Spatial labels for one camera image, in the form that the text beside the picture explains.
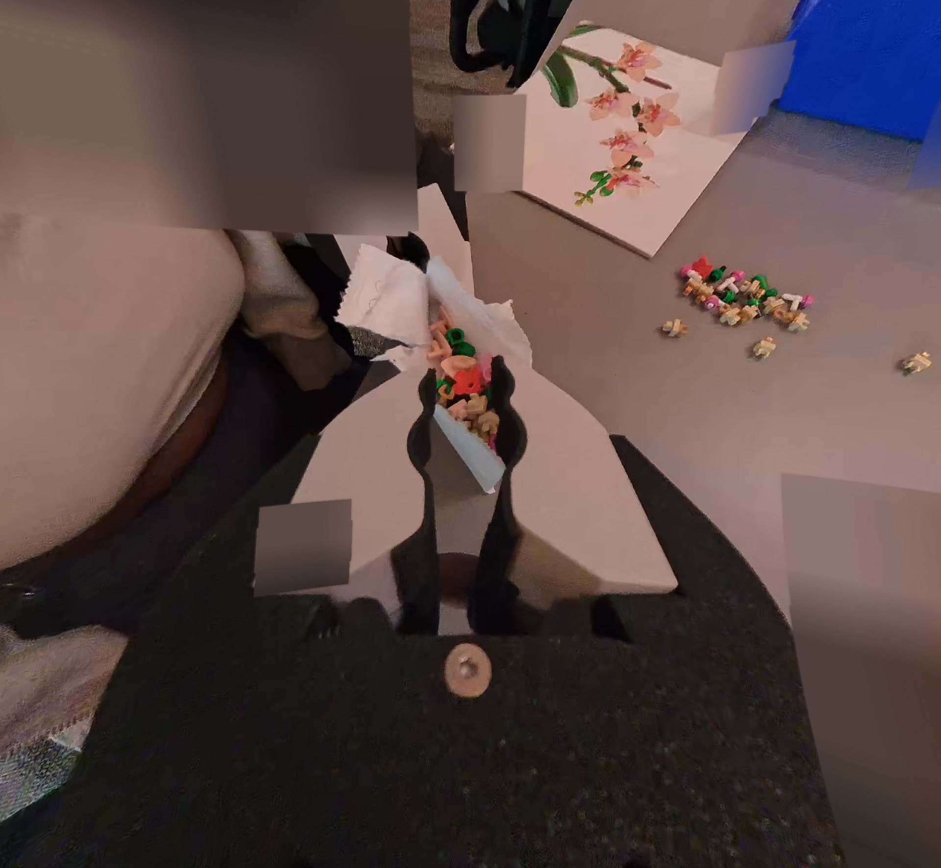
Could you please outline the orchid picture instruction booklet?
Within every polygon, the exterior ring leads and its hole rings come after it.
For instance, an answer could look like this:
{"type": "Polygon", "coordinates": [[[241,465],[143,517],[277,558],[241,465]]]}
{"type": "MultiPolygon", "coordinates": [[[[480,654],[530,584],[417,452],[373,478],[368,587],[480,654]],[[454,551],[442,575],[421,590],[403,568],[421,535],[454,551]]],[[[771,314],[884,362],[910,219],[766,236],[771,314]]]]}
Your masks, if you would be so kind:
{"type": "Polygon", "coordinates": [[[743,133],[712,133],[721,68],[579,23],[520,88],[521,191],[648,258],[719,174],[743,133]]]}

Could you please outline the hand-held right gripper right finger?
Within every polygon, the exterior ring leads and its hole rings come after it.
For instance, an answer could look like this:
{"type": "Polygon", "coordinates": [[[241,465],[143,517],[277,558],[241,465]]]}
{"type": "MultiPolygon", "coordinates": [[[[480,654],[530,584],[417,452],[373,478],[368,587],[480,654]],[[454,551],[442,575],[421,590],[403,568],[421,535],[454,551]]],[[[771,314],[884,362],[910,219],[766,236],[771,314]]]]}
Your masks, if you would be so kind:
{"type": "Polygon", "coordinates": [[[559,604],[676,592],[605,427],[520,361],[495,357],[491,373],[504,471],[470,586],[472,630],[515,635],[559,604]]]}

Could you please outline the pile of mixed small bricks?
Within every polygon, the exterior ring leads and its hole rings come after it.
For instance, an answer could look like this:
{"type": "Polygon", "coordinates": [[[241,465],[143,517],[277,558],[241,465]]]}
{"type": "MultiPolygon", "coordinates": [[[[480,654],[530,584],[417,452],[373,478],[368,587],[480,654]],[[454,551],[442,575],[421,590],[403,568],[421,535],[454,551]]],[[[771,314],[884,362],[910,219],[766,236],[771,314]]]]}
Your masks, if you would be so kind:
{"type": "Polygon", "coordinates": [[[701,257],[681,266],[676,276],[682,297],[729,328],[759,320],[775,322],[791,333],[809,328],[813,296],[783,293],[770,285],[765,274],[730,270],[701,257]]]}

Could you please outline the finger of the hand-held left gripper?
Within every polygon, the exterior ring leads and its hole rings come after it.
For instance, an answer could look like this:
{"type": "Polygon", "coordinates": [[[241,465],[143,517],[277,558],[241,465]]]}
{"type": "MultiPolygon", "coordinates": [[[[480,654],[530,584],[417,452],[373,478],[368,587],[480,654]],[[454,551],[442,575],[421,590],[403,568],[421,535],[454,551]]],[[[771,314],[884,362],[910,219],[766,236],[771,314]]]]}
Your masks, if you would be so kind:
{"type": "Polygon", "coordinates": [[[470,244],[463,237],[441,188],[430,184],[418,190],[418,237],[433,258],[452,270],[460,286],[474,295],[470,244]]]}

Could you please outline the person's left forearm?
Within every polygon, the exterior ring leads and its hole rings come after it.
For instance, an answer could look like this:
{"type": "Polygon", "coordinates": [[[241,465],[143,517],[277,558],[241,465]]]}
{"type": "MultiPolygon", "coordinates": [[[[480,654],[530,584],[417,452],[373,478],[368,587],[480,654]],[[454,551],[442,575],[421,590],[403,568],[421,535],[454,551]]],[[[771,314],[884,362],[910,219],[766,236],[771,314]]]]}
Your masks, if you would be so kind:
{"type": "Polygon", "coordinates": [[[329,331],[317,295],[271,232],[227,229],[245,274],[241,319],[304,392],[326,388],[351,366],[329,331]]]}

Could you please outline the white paper bag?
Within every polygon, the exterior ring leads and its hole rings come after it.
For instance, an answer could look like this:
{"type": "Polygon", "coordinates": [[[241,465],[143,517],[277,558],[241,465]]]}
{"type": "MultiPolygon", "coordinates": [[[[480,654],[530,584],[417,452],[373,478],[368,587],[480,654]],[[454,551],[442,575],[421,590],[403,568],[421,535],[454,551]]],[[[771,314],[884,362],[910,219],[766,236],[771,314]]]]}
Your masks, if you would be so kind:
{"type": "Polygon", "coordinates": [[[501,410],[497,411],[500,416],[497,450],[513,451],[509,443],[511,425],[518,420],[503,420],[502,415],[504,411],[516,412],[511,406],[512,391],[525,380],[516,380],[515,375],[518,371],[528,374],[531,370],[531,344],[517,323],[511,304],[486,304],[478,300],[459,285],[451,269],[441,259],[430,259],[428,267],[430,275],[412,263],[398,260],[376,247],[363,245],[341,301],[338,320],[349,328],[362,328],[385,340],[395,341],[397,345],[378,358],[378,364],[386,362],[392,365],[394,375],[413,368],[433,371],[436,406],[430,425],[430,441],[434,434],[445,436],[478,486],[485,493],[495,494],[502,505],[511,498],[514,471],[507,468],[496,451],[490,451],[454,422],[437,403],[436,372],[427,358],[431,343],[430,307],[437,301],[435,294],[444,296],[445,309],[474,345],[481,345],[484,352],[503,361],[493,366],[493,371],[500,369],[503,374],[500,388],[493,392],[494,397],[503,398],[501,410]]]}

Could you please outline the person's dark trousers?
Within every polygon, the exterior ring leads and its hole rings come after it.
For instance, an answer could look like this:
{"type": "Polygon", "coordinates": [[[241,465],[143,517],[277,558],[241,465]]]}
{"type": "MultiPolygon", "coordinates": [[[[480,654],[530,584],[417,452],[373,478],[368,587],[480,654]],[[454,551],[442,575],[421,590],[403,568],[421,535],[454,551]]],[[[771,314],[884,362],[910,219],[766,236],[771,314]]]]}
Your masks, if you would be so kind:
{"type": "Polygon", "coordinates": [[[157,475],[90,539],[2,571],[3,626],[22,639],[81,627],[134,635],[190,549],[303,437],[353,402],[370,363],[351,357],[325,388],[304,392],[265,346],[230,332],[222,368],[218,415],[189,459],[161,451],[157,475]]]}

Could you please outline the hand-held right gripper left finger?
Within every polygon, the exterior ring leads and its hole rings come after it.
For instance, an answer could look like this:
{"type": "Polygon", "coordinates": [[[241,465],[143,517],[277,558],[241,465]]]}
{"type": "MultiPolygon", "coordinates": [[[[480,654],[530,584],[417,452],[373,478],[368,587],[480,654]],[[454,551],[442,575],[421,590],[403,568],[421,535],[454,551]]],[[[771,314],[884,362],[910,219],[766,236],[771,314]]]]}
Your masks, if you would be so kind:
{"type": "Polygon", "coordinates": [[[351,502],[345,584],[300,588],[336,603],[371,598],[398,632],[440,630],[440,556],[427,468],[434,373],[401,371],[357,398],[320,436],[293,502],[351,502]]]}

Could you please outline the blue plastic bin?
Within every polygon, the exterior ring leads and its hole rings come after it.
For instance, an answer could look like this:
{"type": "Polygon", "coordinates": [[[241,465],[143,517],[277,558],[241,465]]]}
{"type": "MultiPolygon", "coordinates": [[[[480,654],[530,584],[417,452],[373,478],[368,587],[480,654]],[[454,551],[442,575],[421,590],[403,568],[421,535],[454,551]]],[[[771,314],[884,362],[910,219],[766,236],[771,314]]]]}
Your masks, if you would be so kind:
{"type": "Polygon", "coordinates": [[[800,0],[778,108],[921,142],[940,98],[940,0],[800,0]]]}

